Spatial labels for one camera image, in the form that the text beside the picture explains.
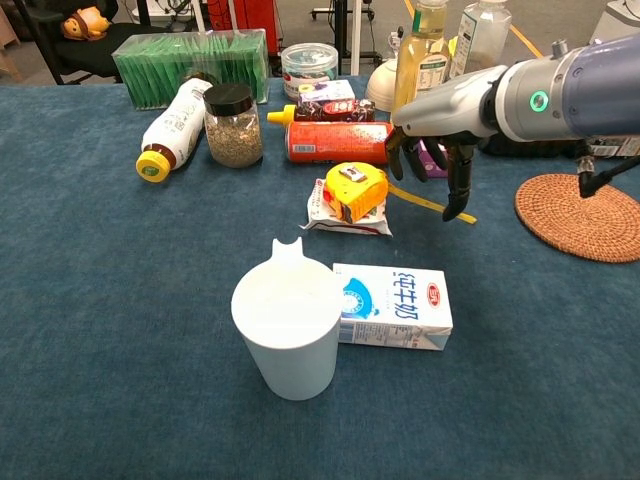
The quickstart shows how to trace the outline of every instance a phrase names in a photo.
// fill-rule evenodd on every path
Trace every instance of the round rattan coaster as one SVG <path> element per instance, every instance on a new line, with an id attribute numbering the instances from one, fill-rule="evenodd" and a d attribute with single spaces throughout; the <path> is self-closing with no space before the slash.
<path id="1" fill-rule="evenodd" d="M 609 263 L 640 259 L 640 204 L 609 185 L 580 198 L 576 175 L 540 175 L 520 186 L 515 207 L 522 223 L 558 250 Z"/>

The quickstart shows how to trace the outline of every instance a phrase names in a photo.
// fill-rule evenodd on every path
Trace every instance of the red logo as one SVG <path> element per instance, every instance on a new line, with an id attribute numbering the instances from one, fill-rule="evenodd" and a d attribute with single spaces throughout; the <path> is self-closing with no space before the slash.
<path id="1" fill-rule="evenodd" d="M 432 307 L 440 305 L 440 290 L 435 283 L 430 283 L 427 287 L 427 298 Z"/>

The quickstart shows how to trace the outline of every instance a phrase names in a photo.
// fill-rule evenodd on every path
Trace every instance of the purple object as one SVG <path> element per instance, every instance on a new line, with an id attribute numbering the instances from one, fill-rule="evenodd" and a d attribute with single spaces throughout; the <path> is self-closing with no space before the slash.
<path id="1" fill-rule="evenodd" d="M 442 145 L 438 146 L 446 158 L 447 151 Z M 420 140 L 420 143 L 418 144 L 418 156 L 420 157 L 422 166 L 426 170 L 429 178 L 447 178 L 447 171 L 442 170 L 438 165 L 436 165 L 436 162 L 433 161 L 433 158 L 429 155 L 429 152 L 427 152 L 427 147 L 424 146 L 422 140 Z"/>

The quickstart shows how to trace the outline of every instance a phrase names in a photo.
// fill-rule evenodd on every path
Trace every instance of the yellow cap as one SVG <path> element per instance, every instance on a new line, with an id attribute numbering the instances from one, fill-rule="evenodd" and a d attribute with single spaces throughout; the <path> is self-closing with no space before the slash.
<path id="1" fill-rule="evenodd" d="M 136 170 L 145 180 L 158 183 L 167 178 L 171 164 L 160 152 L 147 150 L 138 157 Z"/>
<path id="2" fill-rule="evenodd" d="M 290 123 L 293 123 L 296 114 L 295 105 L 285 105 L 281 112 L 269 112 L 267 113 L 267 122 L 280 123 L 285 127 Z"/>

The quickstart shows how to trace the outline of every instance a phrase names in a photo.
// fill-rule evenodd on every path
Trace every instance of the green indicator light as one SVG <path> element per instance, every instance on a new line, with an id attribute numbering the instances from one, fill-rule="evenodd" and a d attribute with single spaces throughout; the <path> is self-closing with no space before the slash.
<path id="1" fill-rule="evenodd" d="M 538 90 L 533 95 L 531 95 L 529 105 L 531 106 L 531 110 L 536 113 L 544 112 L 549 105 L 549 96 L 546 92 Z"/>

